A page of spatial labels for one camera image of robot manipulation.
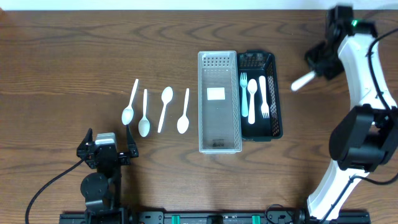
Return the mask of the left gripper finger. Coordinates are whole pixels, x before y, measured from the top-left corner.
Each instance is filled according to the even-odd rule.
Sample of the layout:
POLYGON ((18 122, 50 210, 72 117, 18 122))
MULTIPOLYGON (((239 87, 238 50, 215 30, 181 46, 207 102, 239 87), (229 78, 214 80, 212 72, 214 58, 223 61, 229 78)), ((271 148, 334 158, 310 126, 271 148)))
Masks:
POLYGON ((131 130, 130 130, 130 127, 128 124, 126 125, 126 137, 127 137, 128 150, 130 152, 136 152, 137 146, 136 146, 135 140, 133 139, 133 136, 131 134, 131 130))
POLYGON ((79 145, 79 149, 86 149, 86 144, 92 142, 93 140, 93 130, 91 128, 88 129, 85 137, 79 145))

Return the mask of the white plastic fork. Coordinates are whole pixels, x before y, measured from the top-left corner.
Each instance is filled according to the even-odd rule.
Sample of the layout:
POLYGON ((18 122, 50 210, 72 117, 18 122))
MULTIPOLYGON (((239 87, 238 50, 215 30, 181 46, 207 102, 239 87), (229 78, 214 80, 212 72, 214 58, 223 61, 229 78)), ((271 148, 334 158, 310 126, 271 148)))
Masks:
POLYGON ((259 86, 261 89, 262 105, 261 113, 264 119, 269 119, 269 105, 267 103, 267 85, 265 76, 259 77, 259 86))
POLYGON ((308 84, 310 81, 312 81, 316 77, 315 71, 308 72, 307 74, 303 75, 302 77, 296 79, 290 86, 290 89, 292 91, 298 91, 301 89, 303 86, 308 84))

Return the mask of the pale blue plastic fork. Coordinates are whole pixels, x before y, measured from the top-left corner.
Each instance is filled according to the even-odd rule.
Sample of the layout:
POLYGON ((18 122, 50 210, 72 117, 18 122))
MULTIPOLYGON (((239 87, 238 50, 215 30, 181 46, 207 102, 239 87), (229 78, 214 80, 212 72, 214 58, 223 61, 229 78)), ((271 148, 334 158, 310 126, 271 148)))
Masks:
POLYGON ((248 85, 247 75, 246 73, 241 73, 240 75, 240 87, 242 89, 242 96, 241 96, 241 115, 242 117, 248 117, 248 101, 246 96, 246 88, 248 85))

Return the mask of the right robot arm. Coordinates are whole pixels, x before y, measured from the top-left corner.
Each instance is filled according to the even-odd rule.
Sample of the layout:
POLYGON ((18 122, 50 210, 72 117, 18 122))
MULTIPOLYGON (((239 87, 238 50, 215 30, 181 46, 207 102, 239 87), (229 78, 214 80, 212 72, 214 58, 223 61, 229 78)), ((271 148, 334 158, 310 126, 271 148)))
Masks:
POLYGON ((326 14, 325 37, 305 60, 314 75, 328 80, 345 73, 350 111, 331 133, 330 165, 307 198, 307 219, 318 223, 337 220, 359 181, 397 149, 397 103, 384 79, 375 23, 355 19, 351 6, 337 5, 326 14))

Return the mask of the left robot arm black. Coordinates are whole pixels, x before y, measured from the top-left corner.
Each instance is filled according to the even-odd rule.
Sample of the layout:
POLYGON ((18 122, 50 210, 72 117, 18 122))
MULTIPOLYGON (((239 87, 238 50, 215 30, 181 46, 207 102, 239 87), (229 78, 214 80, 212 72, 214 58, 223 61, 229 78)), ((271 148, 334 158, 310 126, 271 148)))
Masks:
POLYGON ((80 191, 85 198, 86 223, 137 223, 137 218, 121 205, 121 167, 129 166, 139 156, 129 126, 126 126, 127 151, 118 152, 114 133, 98 134, 88 130, 76 149, 76 155, 96 172, 81 182, 80 191))

